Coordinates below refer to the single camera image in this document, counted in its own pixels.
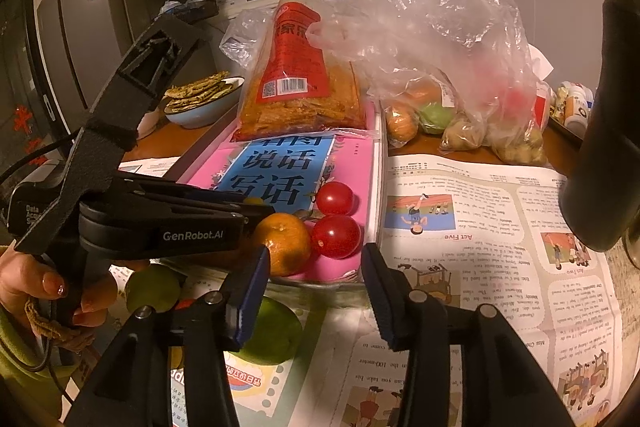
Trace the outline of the person's left hand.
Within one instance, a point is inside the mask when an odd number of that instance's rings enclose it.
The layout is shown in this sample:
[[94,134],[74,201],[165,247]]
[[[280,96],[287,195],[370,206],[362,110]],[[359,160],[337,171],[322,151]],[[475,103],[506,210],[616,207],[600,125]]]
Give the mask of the person's left hand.
[[[13,246],[1,251],[1,306],[18,329],[31,332],[25,313],[28,298],[64,298],[68,294],[68,284],[55,269],[43,265],[30,254],[16,251]],[[80,305],[73,314],[73,324],[82,327],[102,325],[107,309],[116,298],[117,283],[111,272],[107,272],[85,287]]]

